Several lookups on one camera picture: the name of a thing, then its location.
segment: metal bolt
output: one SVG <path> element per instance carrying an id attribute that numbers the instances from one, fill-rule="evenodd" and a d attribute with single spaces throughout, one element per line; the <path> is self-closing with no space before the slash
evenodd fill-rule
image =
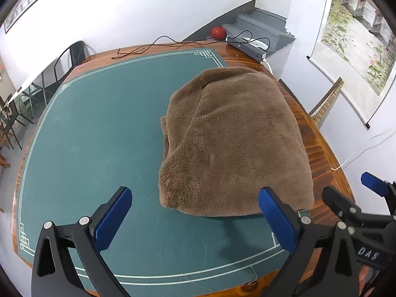
<path id="1" fill-rule="evenodd" d="M 47 221 L 46 223 L 44 223 L 44 229 L 49 229 L 52 227 L 52 222 L 51 221 Z"/>
<path id="2" fill-rule="evenodd" d="M 312 220 L 311 220 L 311 218 L 310 217 L 301 217 L 301 222 L 303 223 L 303 224 L 310 224 L 311 222 L 312 222 Z"/>
<path id="3" fill-rule="evenodd" d="M 90 221 L 90 218 L 88 217 L 82 217 L 80 220 L 78 220 L 78 223 L 80 223 L 82 226 L 86 225 Z"/>
<path id="4" fill-rule="evenodd" d="M 345 230 L 345 229 L 347 228 L 347 225 L 346 225 L 344 222 L 342 222 L 342 221 L 338 222 L 338 223 L 337 223 L 337 226 L 338 226 L 341 230 Z"/>

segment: folded blanket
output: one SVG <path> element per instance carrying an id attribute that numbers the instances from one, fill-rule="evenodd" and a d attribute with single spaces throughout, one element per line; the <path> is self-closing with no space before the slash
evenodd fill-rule
<path id="1" fill-rule="evenodd" d="M 207 217 L 260 213 L 271 186 L 294 210 L 314 204 L 312 174 L 297 121 L 265 74 L 203 71 L 177 90 L 161 118 L 164 207 Z"/>

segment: gray stair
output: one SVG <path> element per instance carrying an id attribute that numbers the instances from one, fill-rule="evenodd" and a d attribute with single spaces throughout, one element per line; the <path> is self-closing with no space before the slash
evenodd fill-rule
<path id="1" fill-rule="evenodd" d="M 281 15 L 256 8 L 252 17 L 253 19 L 261 21 L 262 23 L 265 23 L 266 25 L 269 25 L 274 29 L 285 31 L 285 24 L 287 19 L 285 17 L 282 17 Z"/>
<path id="2" fill-rule="evenodd" d="M 227 34 L 239 35 L 244 30 L 249 30 L 253 34 L 253 39 L 267 37 L 270 42 L 270 48 L 267 50 L 267 56 L 282 49 L 295 40 L 294 36 L 285 31 L 286 18 L 273 14 L 271 12 L 256 9 L 252 15 L 239 14 L 234 25 L 224 24 L 222 27 Z M 250 37 L 248 32 L 240 37 Z"/>

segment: chair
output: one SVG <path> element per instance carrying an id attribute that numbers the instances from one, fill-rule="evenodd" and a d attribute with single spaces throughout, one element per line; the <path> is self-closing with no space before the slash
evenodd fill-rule
<path id="1" fill-rule="evenodd" d="M 12 94 L 9 94 L 9 96 L 7 97 L 7 99 L 5 100 L 5 103 L 8 103 L 8 101 L 11 99 Z M 15 123 L 15 121 L 17 121 L 18 123 L 22 124 L 23 126 L 25 126 L 24 123 L 22 123 L 21 121 L 18 120 L 18 116 L 22 116 L 24 119 L 26 119 L 28 122 L 34 124 L 30 119 L 28 119 L 26 116 L 20 114 L 17 110 L 17 106 L 15 105 L 15 101 L 12 101 L 9 103 L 9 109 L 11 110 L 11 115 L 9 115 L 8 113 L 8 109 L 7 111 L 4 113 L 4 109 L 7 109 L 6 107 L 2 107 L 1 108 L 1 116 L 2 116 L 2 121 L 1 121 L 1 130 L 2 132 L 5 134 L 10 146 L 12 149 L 14 149 L 14 147 L 12 146 L 11 142 L 9 141 L 8 138 L 8 133 L 9 131 L 12 131 L 12 133 L 14 134 L 15 139 L 17 140 L 17 143 L 19 145 L 19 147 L 22 149 L 21 144 L 19 143 L 17 136 L 15 134 L 14 129 L 12 128 L 12 125 Z"/>
<path id="2" fill-rule="evenodd" d="M 85 42 L 77 41 L 77 42 L 73 43 L 71 46 L 69 46 L 65 51 L 63 51 L 53 66 L 53 72 L 55 74 L 55 82 L 50 84 L 48 87 L 44 87 L 44 75 L 42 73 L 41 79 L 42 79 L 42 83 L 43 83 L 43 88 L 40 86 L 36 86 L 36 85 L 34 85 L 34 87 L 37 87 L 37 88 L 43 90 L 43 92 L 36 93 L 34 95 L 35 96 L 34 98 L 36 98 L 39 101 L 44 100 L 44 102 L 47 105 L 47 99 L 45 98 L 44 93 L 47 92 L 47 93 L 51 94 L 51 97 L 56 93 L 59 86 L 65 81 L 66 77 L 72 72 L 72 70 L 74 68 L 76 68 L 78 65 L 81 65 L 85 61 L 84 49 L 85 49 Z M 70 51 L 70 59 L 71 59 L 72 66 L 61 78 L 58 79 L 58 75 L 56 73 L 56 65 L 58 64 L 58 62 L 61 59 L 61 57 L 63 56 L 63 54 L 68 50 Z"/>
<path id="3" fill-rule="evenodd" d="M 5 115 L 3 114 L 3 110 L 8 110 L 8 108 L 6 108 L 4 100 L 1 96 L 0 96 L 0 107 L 1 107 L 0 122 L 2 124 L 2 122 L 7 119 L 7 117 L 5 117 Z M 9 142 L 7 142 L 7 140 L 5 140 L 4 137 L 5 134 L 2 133 L 0 136 L 0 142 L 3 143 L 3 145 L 5 145 L 9 149 Z"/>
<path id="4" fill-rule="evenodd" d="M 61 53 L 59 56 L 58 60 L 56 60 L 54 66 L 53 66 L 53 72 L 55 74 L 55 83 L 58 84 L 58 87 L 64 82 L 66 77 L 72 72 L 74 68 L 76 68 L 78 65 L 81 65 L 85 61 L 85 53 L 84 53 L 84 48 L 85 48 L 85 42 L 84 41 L 77 41 L 73 43 L 69 48 L 67 48 L 65 51 Z M 56 74 L 56 65 L 59 62 L 59 59 L 63 56 L 63 54 L 70 50 L 70 59 L 72 62 L 71 68 L 65 73 L 60 79 L 58 79 L 58 76 Z"/>

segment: red ball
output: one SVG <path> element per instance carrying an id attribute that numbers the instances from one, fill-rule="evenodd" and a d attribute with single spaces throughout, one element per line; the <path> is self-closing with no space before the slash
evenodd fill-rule
<path id="1" fill-rule="evenodd" d="M 215 40 L 224 40 L 226 31 L 222 27 L 214 27 L 212 30 L 210 30 L 210 35 Z"/>

